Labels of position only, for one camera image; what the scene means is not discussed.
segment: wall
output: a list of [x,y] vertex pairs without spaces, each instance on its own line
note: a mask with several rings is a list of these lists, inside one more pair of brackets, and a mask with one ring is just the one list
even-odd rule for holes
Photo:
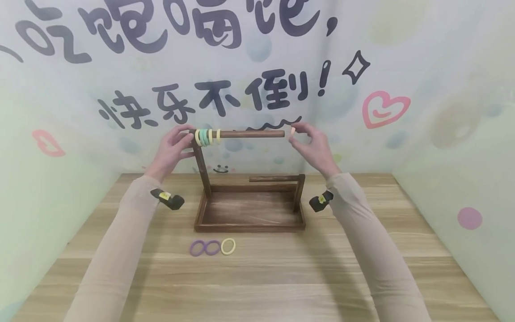
[[[112,152],[121,172],[141,172],[178,123],[288,130],[296,120],[328,133],[345,170],[390,172],[509,0],[170,3],[5,1],[2,77]],[[207,95],[214,87],[225,88]],[[205,156],[213,173],[313,171],[278,139],[225,140]],[[194,160],[177,168],[196,170]]]
[[500,320],[515,320],[515,8],[472,54],[393,173]]
[[119,174],[30,94],[0,81],[0,98],[0,321],[9,321]]

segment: sheer arm sleeve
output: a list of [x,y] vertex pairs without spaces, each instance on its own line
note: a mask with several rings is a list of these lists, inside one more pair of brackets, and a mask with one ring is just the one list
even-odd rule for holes
[[159,201],[155,179],[132,182],[113,223],[100,242],[64,321],[118,321],[140,259],[145,235]]
[[334,195],[331,209],[365,275],[380,320],[431,321],[415,279],[356,180],[347,173],[335,175],[327,188]]

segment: wooden tabletop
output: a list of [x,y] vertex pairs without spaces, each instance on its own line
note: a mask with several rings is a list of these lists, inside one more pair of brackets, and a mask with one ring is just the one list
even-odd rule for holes
[[[135,175],[122,175],[70,241],[13,321],[62,321],[118,202]],[[355,176],[405,257],[434,321],[498,321],[391,175]],[[211,183],[248,182],[214,175]],[[122,321],[376,321],[370,292],[331,210],[314,213],[325,190],[307,176],[300,233],[193,232],[202,183],[172,175],[164,185],[186,200],[160,205],[149,228]],[[234,238],[234,254],[192,257],[196,239]]]

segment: wooden base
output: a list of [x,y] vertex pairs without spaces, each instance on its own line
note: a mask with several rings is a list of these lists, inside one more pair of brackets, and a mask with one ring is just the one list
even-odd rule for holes
[[294,212],[296,184],[211,185],[202,193],[197,232],[292,232],[304,230],[300,205]]

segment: pink heart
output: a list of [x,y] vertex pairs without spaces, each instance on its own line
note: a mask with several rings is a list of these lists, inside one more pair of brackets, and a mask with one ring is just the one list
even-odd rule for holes
[[[374,115],[377,118],[387,118],[387,117],[390,117],[390,118],[388,118],[386,120],[373,123],[370,120],[370,112],[369,112],[368,105],[370,104],[370,101],[372,101],[376,97],[380,97],[383,100],[383,108],[384,109],[392,106],[395,103],[402,103],[402,105],[403,105],[402,110],[399,111],[399,113],[397,113],[397,114],[395,114],[393,116],[391,115],[391,112],[388,112],[388,111],[386,111],[384,113],[381,113],[381,112],[379,112],[377,110],[373,110],[372,111],[372,115]],[[385,91],[373,92],[372,94],[368,95],[368,97],[363,102],[363,109],[362,109],[363,121],[365,121],[365,125],[369,129],[374,129],[374,128],[378,128],[378,127],[382,127],[382,126],[388,125],[390,123],[393,123],[393,122],[397,121],[404,113],[406,113],[406,111],[408,110],[408,107],[409,107],[410,104],[411,104],[411,99],[409,97],[406,97],[406,96],[399,96],[399,97],[390,98],[390,94],[388,94]]]
[[[61,147],[59,146],[59,144],[57,143],[56,139],[54,139],[54,137],[48,133],[47,131],[45,130],[34,130],[32,132],[32,137],[36,140],[36,142],[38,143],[38,148],[39,150],[41,150],[41,152],[45,153],[46,155],[48,155],[49,157],[53,157],[53,158],[59,158],[59,157],[62,157],[64,156],[66,153],[63,151],[63,149],[61,149]],[[50,143],[50,145],[55,149],[55,150],[50,150],[48,149],[48,146],[47,144],[45,143],[45,141],[47,141],[48,143]]]

